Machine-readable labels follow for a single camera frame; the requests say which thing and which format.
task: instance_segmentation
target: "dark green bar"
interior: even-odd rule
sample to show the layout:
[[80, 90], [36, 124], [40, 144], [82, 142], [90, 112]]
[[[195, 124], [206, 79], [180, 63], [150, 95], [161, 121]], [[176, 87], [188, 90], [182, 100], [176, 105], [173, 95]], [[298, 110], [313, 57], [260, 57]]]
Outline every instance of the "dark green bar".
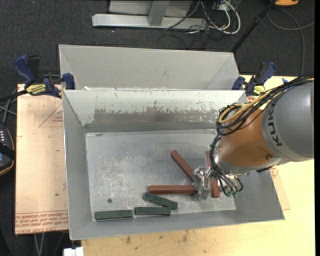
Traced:
[[96, 221], [127, 219], [132, 217], [133, 217], [132, 210], [109, 210], [109, 211], [97, 211], [95, 213]]
[[170, 215], [170, 207], [136, 207], [134, 208], [135, 215]]
[[166, 206], [166, 207], [170, 207], [172, 210], [176, 210], [178, 207], [178, 203], [175, 201], [171, 201], [169, 199], [166, 199], [164, 197], [155, 195], [155, 194], [151, 194], [151, 193], [144, 193], [143, 194], [143, 200], [154, 203], [156, 205], [160, 205], [160, 206]]

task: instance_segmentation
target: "cardboard sheet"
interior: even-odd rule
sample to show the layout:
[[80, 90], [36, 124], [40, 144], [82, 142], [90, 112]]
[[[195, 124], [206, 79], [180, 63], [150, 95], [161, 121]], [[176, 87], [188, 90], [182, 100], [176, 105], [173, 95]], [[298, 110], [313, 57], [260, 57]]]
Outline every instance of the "cardboard sheet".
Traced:
[[18, 97], [16, 235], [69, 228], [64, 150], [62, 100]]

